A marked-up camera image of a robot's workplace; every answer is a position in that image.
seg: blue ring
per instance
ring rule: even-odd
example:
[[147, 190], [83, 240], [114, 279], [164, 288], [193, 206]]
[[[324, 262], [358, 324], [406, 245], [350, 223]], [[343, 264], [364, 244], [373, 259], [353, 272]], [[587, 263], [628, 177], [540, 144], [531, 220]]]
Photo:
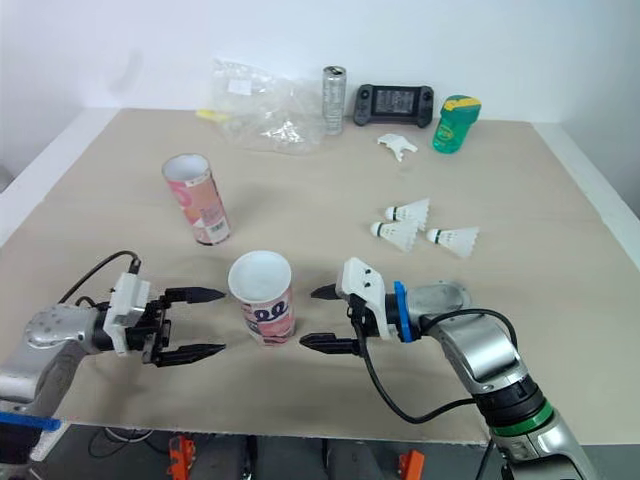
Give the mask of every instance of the blue ring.
[[407, 291], [402, 282], [393, 282], [393, 289], [396, 293], [396, 303], [398, 305], [398, 315], [400, 316], [400, 330], [402, 331], [402, 341], [404, 343], [413, 342], [411, 329], [409, 328], [409, 312], [407, 311]]

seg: clear plastic bag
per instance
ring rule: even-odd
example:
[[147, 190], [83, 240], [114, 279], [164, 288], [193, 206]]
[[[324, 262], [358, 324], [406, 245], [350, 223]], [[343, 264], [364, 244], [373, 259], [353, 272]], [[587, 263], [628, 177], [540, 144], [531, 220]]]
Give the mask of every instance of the clear plastic bag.
[[319, 92], [249, 65], [215, 60], [211, 109], [225, 138], [252, 150], [304, 154], [325, 134]]

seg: paper cup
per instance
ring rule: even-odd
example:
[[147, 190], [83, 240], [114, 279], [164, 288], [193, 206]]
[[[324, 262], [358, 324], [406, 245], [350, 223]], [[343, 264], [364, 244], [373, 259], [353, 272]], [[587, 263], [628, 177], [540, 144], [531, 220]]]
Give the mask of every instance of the paper cup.
[[267, 250], [242, 255], [229, 270], [229, 290], [259, 343], [279, 345], [293, 335], [291, 266], [282, 255]]
[[191, 224], [198, 243], [215, 245], [231, 234], [209, 162], [193, 153], [170, 158], [162, 174]]

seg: small white toy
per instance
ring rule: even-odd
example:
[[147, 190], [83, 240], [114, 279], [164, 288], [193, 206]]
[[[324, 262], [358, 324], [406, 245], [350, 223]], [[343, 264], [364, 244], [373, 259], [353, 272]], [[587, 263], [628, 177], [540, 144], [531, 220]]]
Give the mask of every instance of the small white toy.
[[478, 227], [459, 228], [457, 230], [432, 228], [427, 232], [427, 239], [436, 245], [448, 248], [460, 258], [467, 258], [473, 251], [479, 231]]
[[384, 211], [387, 220], [413, 220], [418, 224], [418, 229], [424, 231], [429, 214], [429, 199], [423, 198], [402, 207], [389, 207]]
[[403, 153], [402, 150], [409, 150], [410, 152], [417, 152], [418, 147], [409, 143], [409, 141], [404, 138], [402, 135], [396, 135], [395, 133], [387, 133], [386, 135], [378, 138], [378, 145], [384, 143], [387, 148], [393, 150], [393, 153], [396, 156], [396, 160], [402, 162]]
[[371, 225], [371, 234], [393, 243], [403, 252], [410, 252], [416, 241], [418, 225], [411, 220], [394, 223], [376, 222]]

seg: white wall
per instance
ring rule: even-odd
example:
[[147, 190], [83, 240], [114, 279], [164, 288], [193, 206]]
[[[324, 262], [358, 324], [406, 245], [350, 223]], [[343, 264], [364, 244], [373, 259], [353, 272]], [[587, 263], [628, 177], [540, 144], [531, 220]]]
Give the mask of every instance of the white wall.
[[632, 2], [2, 0], [1, 158], [17, 173], [83, 105], [201, 106], [214, 56], [318, 79], [340, 64], [352, 88], [426, 83], [485, 118], [562, 121]]
[[562, 126], [640, 216], [640, 2], [613, 2], [582, 101]]

